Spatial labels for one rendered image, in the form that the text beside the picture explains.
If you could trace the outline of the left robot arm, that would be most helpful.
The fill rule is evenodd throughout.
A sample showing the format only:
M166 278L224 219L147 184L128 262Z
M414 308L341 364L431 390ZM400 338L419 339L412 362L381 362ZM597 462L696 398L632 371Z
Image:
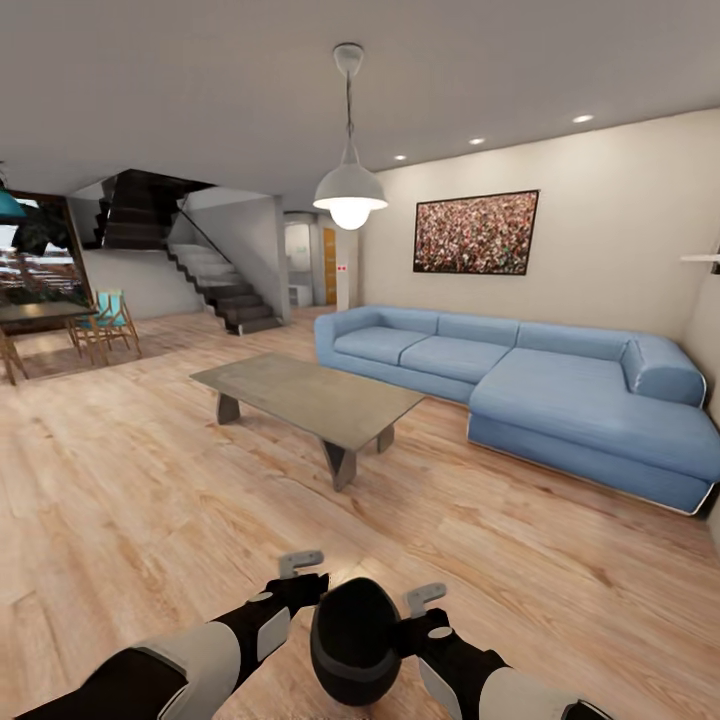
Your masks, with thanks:
M242 606L178 634L148 638L104 658L78 688L12 720L210 720L289 638L292 616L320 603L329 574L321 550L281 556L280 579Z

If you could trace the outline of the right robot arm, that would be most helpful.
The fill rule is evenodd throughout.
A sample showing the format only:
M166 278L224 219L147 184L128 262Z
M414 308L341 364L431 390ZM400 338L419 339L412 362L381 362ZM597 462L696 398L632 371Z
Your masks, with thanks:
M431 697L453 720L623 720L583 694L555 688L509 667L493 649L481 651L448 626L435 581L405 593L409 618L384 626L386 645L399 659L416 655Z

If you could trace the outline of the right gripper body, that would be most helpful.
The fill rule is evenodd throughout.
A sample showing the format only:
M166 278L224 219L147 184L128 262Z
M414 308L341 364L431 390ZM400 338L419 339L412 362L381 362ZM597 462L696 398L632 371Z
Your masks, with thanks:
M391 625L391 633L399 659L418 654L416 652L416 636L426 624L448 624L446 613L442 609L429 609L426 616L418 619L401 619Z

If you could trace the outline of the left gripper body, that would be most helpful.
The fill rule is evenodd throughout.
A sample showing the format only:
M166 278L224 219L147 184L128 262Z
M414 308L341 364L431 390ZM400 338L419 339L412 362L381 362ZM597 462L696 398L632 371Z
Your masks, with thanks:
M320 603L320 585L319 576L317 573L312 575L300 575L294 579L280 580L275 579L270 581L266 590L276 589L279 587L286 587L294 595L296 599L296 610L302 607L315 606Z

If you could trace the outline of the cauldron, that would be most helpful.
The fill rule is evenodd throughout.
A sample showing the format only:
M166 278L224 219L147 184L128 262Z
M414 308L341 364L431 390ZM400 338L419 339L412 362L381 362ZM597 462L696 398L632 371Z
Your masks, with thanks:
M387 647L384 634L385 625L401 620L390 598L374 580L358 577L324 593L314 610L312 666L323 689L342 704L375 703L401 670L404 659Z

